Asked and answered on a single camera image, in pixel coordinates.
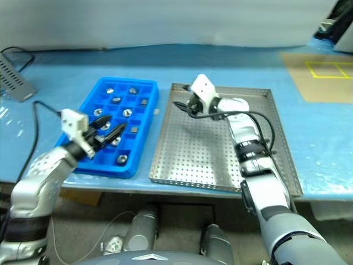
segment white wall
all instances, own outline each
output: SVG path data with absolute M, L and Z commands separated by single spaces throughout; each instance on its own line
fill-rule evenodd
M 0 48 L 306 43 L 335 0 L 0 0 Z

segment perforated metal tray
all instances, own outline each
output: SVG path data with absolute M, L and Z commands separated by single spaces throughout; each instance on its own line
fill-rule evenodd
M 174 106 L 186 102 L 190 93 L 185 84 L 174 83 L 159 137 L 150 179 L 153 182 L 240 192 L 243 178 L 225 121 L 192 119 Z M 271 90 L 216 87 L 221 97 L 241 97 L 251 110 L 264 113 L 271 120 L 276 140 L 273 150 L 279 170 L 292 195 L 302 195 L 295 166 L 277 113 Z M 270 138 L 266 121 L 259 118 L 265 138 Z

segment brown cardboard box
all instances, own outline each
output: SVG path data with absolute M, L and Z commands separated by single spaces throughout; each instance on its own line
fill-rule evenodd
M 77 203 L 82 203 L 90 206 L 97 206 L 102 192 L 94 192 L 91 190 L 82 189 L 67 189 L 63 188 L 60 191 L 60 197 L 72 200 Z
M 353 103 L 353 56 L 294 53 L 282 56 L 305 101 Z

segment yellow tape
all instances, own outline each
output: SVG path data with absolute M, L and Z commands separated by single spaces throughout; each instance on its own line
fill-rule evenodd
M 353 76 L 349 76 L 340 65 L 353 65 L 353 62 L 320 62 L 320 61 L 306 61 L 304 62 L 308 70 L 312 74 L 313 78 L 334 78 L 334 79 L 353 79 Z M 315 73 L 311 65 L 334 65 L 342 76 L 319 76 Z

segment gray power strip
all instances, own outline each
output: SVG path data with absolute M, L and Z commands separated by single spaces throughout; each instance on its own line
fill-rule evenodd
M 5 89 L 11 97 L 20 102 L 37 92 L 2 54 L 0 54 L 0 88 Z

